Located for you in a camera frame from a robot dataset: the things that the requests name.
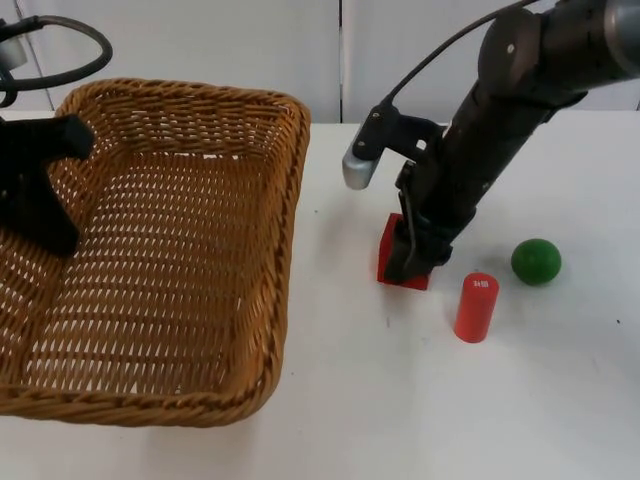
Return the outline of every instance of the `white wall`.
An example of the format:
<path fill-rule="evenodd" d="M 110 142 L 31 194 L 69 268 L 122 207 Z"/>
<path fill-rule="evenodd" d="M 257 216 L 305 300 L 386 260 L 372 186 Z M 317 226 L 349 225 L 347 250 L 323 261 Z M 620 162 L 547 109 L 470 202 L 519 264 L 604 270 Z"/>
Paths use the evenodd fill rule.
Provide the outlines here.
<path fill-rule="evenodd" d="M 7 23 L 14 23 L 18 20 L 16 9 L 11 0 L 0 0 L 0 18 L 3 18 Z M 11 73 L 15 78 L 27 78 L 37 77 L 38 70 L 33 60 L 33 55 L 27 48 L 27 44 L 22 40 L 22 45 L 27 53 L 29 61 L 26 65 L 16 68 Z M 3 98 L 4 93 L 0 93 L 0 98 Z M 18 100 L 10 108 L 19 110 L 50 110 L 49 100 L 45 92 L 25 92 L 18 95 Z"/>
<path fill-rule="evenodd" d="M 337 0 L 18 1 L 28 15 L 72 17 L 111 40 L 111 64 L 91 78 L 274 89 L 309 105 L 314 121 L 339 118 Z M 91 40 L 53 28 L 34 34 L 33 41 L 45 73 L 75 67 L 96 54 Z M 71 88 L 53 89 L 54 103 Z"/>
<path fill-rule="evenodd" d="M 512 0 L 344 0 L 344 119 L 360 122 L 422 58 L 475 19 Z M 541 2 L 545 10 L 554 0 Z M 424 70 L 398 97 L 403 113 L 448 121 L 477 78 L 486 28 Z M 577 108 L 635 110 L 640 82 L 592 92 Z"/>

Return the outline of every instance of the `black cable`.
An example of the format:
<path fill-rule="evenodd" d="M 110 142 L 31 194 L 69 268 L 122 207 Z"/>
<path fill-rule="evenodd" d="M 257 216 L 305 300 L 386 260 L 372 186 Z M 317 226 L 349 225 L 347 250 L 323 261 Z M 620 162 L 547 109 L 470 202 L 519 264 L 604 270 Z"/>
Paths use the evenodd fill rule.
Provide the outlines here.
<path fill-rule="evenodd" d="M 11 71 L 7 67 L 5 67 L 2 64 L 2 62 L 0 62 L 0 79 L 2 81 L 13 80 L 13 75 L 11 75 Z M 16 92 L 15 90 L 5 92 L 2 102 L 0 102 L 0 108 L 10 107 L 16 102 L 17 99 L 18 99 L 18 92 Z"/>
<path fill-rule="evenodd" d="M 519 1 L 519 2 L 516 2 L 516 3 L 513 3 L 513 4 L 508 5 L 506 7 L 500 8 L 499 10 L 496 10 L 495 12 L 490 13 L 489 15 L 485 15 L 484 17 L 480 18 L 479 20 L 476 20 L 472 24 L 470 24 L 467 27 L 463 28 L 458 33 L 456 33 L 453 37 L 449 38 L 449 40 L 447 40 L 442 45 L 440 45 L 438 48 L 436 48 L 433 52 L 431 52 L 424 60 L 422 60 L 422 62 L 420 62 L 418 65 L 416 65 L 415 68 L 413 70 L 411 70 L 407 74 L 407 76 L 405 76 L 402 80 L 400 80 L 400 83 L 398 83 L 395 87 L 393 87 L 393 90 L 391 90 L 389 92 L 389 94 L 386 97 L 384 97 L 384 100 L 382 101 L 382 103 L 383 104 L 391 104 L 391 103 L 393 103 L 393 99 L 398 95 L 398 93 L 400 93 L 400 91 L 404 87 L 407 86 L 407 84 L 411 80 L 413 80 L 427 65 L 429 65 L 436 58 L 438 58 L 442 52 L 444 52 L 447 48 L 449 48 L 455 42 L 460 40 L 462 37 L 464 37 L 467 34 L 471 33 L 475 29 L 481 27 L 485 23 L 489 23 L 490 21 L 495 20 L 497 17 L 499 17 L 500 15 L 502 15 L 503 13 L 505 13 L 505 12 L 507 12 L 509 10 L 512 10 L 512 9 L 515 9 L 515 8 L 524 8 L 524 7 L 528 6 L 528 5 L 531 5 L 531 4 L 539 2 L 539 1 L 540 0 L 522 0 L 522 1 Z"/>
<path fill-rule="evenodd" d="M 35 30 L 40 30 L 47 25 L 57 25 L 65 28 L 69 28 L 71 30 L 75 30 L 76 32 L 83 33 L 88 37 L 92 38 L 100 48 L 102 52 L 95 60 L 83 65 L 82 67 L 76 68 L 74 70 L 69 70 L 68 72 L 58 73 L 54 75 L 48 75 L 42 78 L 26 78 L 21 80 L 12 80 L 3 78 L 0 81 L 0 92 L 22 92 L 27 90 L 41 90 L 45 88 L 53 88 L 59 87 L 60 85 L 65 85 L 67 83 L 77 82 L 78 80 L 82 80 L 83 78 L 88 77 L 96 73 L 98 70 L 104 68 L 107 63 L 113 57 L 113 47 L 107 37 L 105 37 L 102 33 L 96 30 L 89 25 L 78 22 L 77 20 L 72 20 L 66 17 L 58 17 L 54 15 L 45 15 L 42 17 L 29 17 L 18 24 L 10 25 L 9 34 L 7 37 L 2 38 L 2 40 L 6 40 L 7 38 L 21 35 L 24 33 L 32 32 Z"/>

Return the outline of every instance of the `green ball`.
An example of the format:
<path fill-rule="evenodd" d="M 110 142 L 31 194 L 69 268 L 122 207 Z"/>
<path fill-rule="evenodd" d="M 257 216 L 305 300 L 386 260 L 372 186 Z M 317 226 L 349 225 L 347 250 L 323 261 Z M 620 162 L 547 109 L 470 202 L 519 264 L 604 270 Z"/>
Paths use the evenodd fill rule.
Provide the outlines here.
<path fill-rule="evenodd" d="M 511 268 L 527 285 L 550 282 L 562 267 L 562 257 L 556 246 L 540 238 L 522 242 L 511 255 Z"/>

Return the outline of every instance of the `wicker basket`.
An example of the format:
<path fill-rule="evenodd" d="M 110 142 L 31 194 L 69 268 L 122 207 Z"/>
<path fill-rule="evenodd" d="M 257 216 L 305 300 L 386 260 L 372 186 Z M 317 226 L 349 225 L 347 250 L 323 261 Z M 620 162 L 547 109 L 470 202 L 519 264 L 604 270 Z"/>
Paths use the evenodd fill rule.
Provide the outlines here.
<path fill-rule="evenodd" d="M 57 112 L 96 134 L 50 175 L 62 260 L 0 227 L 0 414 L 225 425 L 280 378 L 309 112 L 274 92 L 119 79 Z"/>

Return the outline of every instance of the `red cylinder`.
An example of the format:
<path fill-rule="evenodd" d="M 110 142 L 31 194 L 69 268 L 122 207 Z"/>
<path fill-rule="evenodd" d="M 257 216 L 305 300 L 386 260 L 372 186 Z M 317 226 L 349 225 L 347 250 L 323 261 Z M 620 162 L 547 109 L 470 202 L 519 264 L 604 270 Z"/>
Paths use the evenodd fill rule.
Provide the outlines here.
<path fill-rule="evenodd" d="M 489 331 L 500 285 L 491 275 L 472 273 L 462 284 L 454 332 L 468 343 L 483 341 Z"/>

